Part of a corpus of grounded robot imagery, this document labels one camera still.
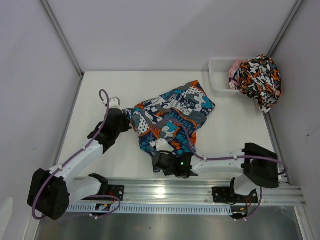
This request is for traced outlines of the colourful patterned shorts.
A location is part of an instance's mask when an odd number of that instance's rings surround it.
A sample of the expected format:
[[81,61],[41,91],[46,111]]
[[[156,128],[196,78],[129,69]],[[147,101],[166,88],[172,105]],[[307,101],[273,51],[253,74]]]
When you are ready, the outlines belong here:
[[143,152],[154,157],[159,151],[156,144],[162,139],[165,150],[180,157],[196,148],[197,130],[215,108],[216,104],[195,80],[124,112],[138,134],[138,145]]

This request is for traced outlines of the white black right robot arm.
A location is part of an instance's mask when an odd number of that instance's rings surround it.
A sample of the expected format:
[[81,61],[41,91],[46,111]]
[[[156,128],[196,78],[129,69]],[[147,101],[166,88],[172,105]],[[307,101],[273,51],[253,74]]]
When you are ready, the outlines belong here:
[[173,148],[164,139],[151,143],[156,151],[152,166],[165,176],[181,179],[211,173],[230,173],[232,179],[228,196],[239,202],[254,189],[279,187],[278,156],[255,143],[246,143],[243,149],[213,156],[197,156],[193,152],[174,154]]

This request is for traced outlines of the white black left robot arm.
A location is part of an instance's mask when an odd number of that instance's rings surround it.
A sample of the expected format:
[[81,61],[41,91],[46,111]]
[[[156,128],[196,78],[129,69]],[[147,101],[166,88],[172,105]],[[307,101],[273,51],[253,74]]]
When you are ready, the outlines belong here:
[[74,179],[130,128],[124,110],[120,106],[111,107],[107,109],[103,121],[87,136],[82,148],[63,163],[48,170],[38,169],[32,176],[27,198],[32,217],[36,220],[44,217],[57,220],[65,214],[69,205],[80,200],[118,200],[109,191],[108,179],[97,173],[91,173],[81,181],[74,182]]

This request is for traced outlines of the orange camouflage shorts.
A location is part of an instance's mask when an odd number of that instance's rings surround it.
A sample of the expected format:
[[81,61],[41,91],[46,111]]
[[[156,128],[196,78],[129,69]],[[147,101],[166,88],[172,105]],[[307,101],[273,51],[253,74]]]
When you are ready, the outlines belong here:
[[274,60],[263,54],[239,66],[237,89],[257,101],[260,110],[268,113],[282,95],[282,79]]

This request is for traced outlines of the white plastic basket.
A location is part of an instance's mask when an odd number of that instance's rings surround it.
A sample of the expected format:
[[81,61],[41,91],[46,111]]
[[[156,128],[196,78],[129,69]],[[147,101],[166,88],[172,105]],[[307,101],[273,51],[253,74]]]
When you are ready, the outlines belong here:
[[237,57],[212,57],[208,61],[208,70],[213,92],[217,97],[238,97],[239,90],[231,89],[229,72]]

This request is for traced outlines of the pink cloth in basket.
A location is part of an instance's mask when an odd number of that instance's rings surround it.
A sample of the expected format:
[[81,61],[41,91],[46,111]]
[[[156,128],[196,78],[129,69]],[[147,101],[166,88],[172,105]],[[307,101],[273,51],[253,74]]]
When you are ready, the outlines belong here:
[[242,59],[235,60],[229,70],[229,87],[232,90],[237,90],[240,85],[240,66],[244,62]]

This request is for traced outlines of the aluminium mounting rail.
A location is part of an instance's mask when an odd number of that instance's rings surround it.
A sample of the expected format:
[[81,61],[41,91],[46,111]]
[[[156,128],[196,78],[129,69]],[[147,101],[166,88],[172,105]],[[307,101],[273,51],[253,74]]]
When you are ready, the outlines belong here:
[[[212,204],[213,187],[229,187],[225,179],[125,179],[110,178],[109,184],[124,186],[124,203],[204,205]],[[262,206],[305,207],[306,200],[299,186],[280,184],[262,190]]]

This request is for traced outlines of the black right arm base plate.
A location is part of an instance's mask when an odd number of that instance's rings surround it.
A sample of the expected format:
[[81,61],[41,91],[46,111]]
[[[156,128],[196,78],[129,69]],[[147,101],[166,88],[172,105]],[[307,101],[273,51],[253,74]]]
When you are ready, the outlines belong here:
[[227,205],[235,205],[235,204],[246,204],[252,203],[257,204],[258,200],[258,193],[257,190],[254,189],[250,192],[249,195],[239,195],[235,194],[231,191],[230,187],[222,187],[217,186],[211,189],[212,191],[212,198],[214,203],[224,203]]

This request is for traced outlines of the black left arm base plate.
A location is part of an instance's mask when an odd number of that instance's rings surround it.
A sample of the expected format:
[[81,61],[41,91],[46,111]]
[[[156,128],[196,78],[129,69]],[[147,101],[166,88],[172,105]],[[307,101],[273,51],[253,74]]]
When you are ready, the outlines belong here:
[[97,195],[98,196],[114,196],[118,198],[120,201],[122,201],[124,198],[124,193],[125,193],[124,185],[108,184],[108,185],[102,186]]

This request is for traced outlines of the left aluminium frame post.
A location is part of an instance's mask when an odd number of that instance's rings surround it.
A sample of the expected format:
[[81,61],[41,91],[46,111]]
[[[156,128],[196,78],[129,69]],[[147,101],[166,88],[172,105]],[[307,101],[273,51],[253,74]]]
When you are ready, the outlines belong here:
[[84,75],[84,72],[82,71],[80,64],[74,54],[74,51],[72,50],[69,41],[67,40],[65,33],[54,13],[54,11],[52,10],[52,7],[49,3],[48,0],[39,0],[38,1],[44,14],[46,15],[51,27],[53,28],[57,39],[59,40],[63,50],[65,51],[69,61],[71,62],[75,72],[77,73],[77,75],[79,76],[79,78],[81,79]]

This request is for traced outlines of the aluminium frame post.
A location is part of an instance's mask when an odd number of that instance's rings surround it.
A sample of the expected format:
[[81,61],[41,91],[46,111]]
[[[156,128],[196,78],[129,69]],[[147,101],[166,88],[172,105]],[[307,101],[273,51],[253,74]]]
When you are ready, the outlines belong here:
[[77,73],[77,75],[79,76],[79,78],[81,79],[84,75],[84,72],[82,71],[80,64],[74,54],[74,51],[72,50],[69,41],[67,40],[65,33],[54,13],[54,11],[52,10],[52,7],[49,3],[48,0],[39,0],[38,1],[44,14],[46,15],[51,27],[53,28],[57,39],[59,40],[63,50],[65,51],[69,61],[71,62],[75,72]]
[[296,0],[291,8],[289,14],[287,15],[284,23],[282,24],[276,38],[274,39],[269,51],[267,52],[267,56],[272,58],[282,41],[284,40],[286,34],[288,33],[290,27],[293,25],[296,17],[299,15],[302,10],[306,0]]

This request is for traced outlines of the right aluminium frame post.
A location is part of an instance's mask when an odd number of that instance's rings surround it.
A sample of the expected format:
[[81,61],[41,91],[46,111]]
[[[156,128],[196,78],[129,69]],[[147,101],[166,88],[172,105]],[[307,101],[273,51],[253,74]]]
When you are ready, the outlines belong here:
[[299,15],[302,10],[306,0],[296,0],[291,8],[289,14],[287,15],[284,23],[282,24],[276,38],[274,39],[269,51],[267,52],[267,56],[272,58],[282,41],[284,40],[286,34],[288,33],[290,27],[293,25],[296,17]]

